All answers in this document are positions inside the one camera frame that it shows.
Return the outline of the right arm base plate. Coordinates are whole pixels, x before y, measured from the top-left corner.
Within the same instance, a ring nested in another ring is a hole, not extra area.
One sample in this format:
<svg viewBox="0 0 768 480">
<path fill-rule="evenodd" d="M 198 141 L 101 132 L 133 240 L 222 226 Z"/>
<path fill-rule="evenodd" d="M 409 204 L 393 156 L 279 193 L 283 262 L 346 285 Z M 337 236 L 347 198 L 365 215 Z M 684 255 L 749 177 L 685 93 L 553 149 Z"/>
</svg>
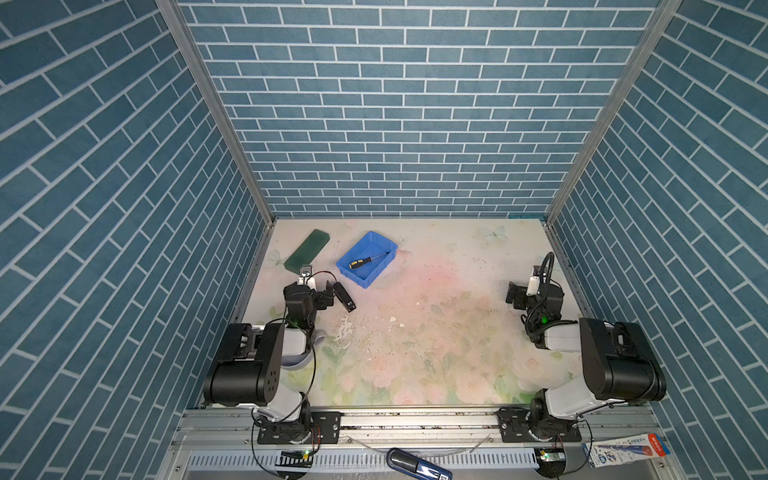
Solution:
<svg viewBox="0 0 768 480">
<path fill-rule="evenodd" d="M 503 407 L 496 412 L 503 443 L 579 442 L 581 433 L 574 420 L 563 420 L 542 411 Z"/>
</svg>

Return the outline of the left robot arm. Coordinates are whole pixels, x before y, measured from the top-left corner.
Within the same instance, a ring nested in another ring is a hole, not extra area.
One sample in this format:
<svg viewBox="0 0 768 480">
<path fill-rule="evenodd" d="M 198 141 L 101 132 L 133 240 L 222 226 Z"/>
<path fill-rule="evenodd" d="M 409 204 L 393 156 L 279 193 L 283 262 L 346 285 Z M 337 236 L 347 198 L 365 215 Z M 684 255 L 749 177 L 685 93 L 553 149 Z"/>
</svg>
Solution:
<svg viewBox="0 0 768 480">
<path fill-rule="evenodd" d="M 319 290 L 295 282 L 283 290 L 285 311 L 264 325 L 227 326 L 203 382 L 204 404 L 251 408 L 259 426 L 307 428 L 311 422 L 308 393 L 280 382 L 284 369 L 316 358 L 317 313 L 335 303 L 347 311 L 356 304 L 338 281 Z"/>
</svg>

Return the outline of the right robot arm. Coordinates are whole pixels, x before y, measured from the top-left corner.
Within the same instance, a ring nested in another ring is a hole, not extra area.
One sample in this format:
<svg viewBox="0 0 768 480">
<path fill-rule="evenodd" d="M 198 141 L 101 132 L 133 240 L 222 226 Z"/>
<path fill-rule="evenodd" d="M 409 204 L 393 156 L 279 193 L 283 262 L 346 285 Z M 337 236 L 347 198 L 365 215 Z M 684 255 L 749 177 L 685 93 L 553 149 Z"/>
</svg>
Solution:
<svg viewBox="0 0 768 480">
<path fill-rule="evenodd" d="M 565 384 L 543 388 L 530 403 L 533 426 L 573 424 L 585 414 L 615 405 L 662 400 L 667 382 L 642 328 L 633 323 L 561 316 L 558 285 L 536 289 L 511 282 L 506 303 L 522 312 L 525 334 L 539 350 L 577 354 L 580 373 Z"/>
</svg>

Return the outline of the black yellow screwdriver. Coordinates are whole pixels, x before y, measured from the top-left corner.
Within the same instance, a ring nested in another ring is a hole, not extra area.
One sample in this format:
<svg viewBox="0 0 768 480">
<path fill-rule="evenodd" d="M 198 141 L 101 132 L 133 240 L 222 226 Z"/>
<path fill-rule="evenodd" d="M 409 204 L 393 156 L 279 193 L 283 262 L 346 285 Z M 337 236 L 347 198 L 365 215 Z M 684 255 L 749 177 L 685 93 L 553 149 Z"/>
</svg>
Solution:
<svg viewBox="0 0 768 480">
<path fill-rule="evenodd" d="M 367 264 L 373 262 L 374 260 L 377 260 L 379 258 L 385 257 L 387 255 L 388 255 L 388 252 L 385 252 L 385 253 L 382 253 L 382 254 L 379 254 L 379 255 L 375 255 L 375 256 L 369 256 L 369 257 L 366 257 L 366 258 L 356 259 L 356 260 L 354 260 L 354 261 L 352 261 L 352 262 L 350 262 L 348 264 L 348 268 L 351 269 L 351 270 L 356 270 L 356 269 L 359 269 L 359 268 L 363 267 L 364 265 L 367 265 Z"/>
</svg>

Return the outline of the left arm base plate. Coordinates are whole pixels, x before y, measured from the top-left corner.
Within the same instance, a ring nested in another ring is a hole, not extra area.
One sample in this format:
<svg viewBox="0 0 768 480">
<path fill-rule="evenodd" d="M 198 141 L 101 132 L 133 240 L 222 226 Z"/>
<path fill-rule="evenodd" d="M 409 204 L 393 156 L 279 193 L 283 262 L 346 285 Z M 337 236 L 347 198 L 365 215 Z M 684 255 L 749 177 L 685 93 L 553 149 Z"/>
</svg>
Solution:
<svg viewBox="0 0 768 480">
<path fill-rule="evenodd" d="M 315 443 L 337 444 L 342 414 L 339 411 L 304 411 L 297 420 L 281 423 L 261 421 L 256 427 L 259 445 Z"/>
</svg>

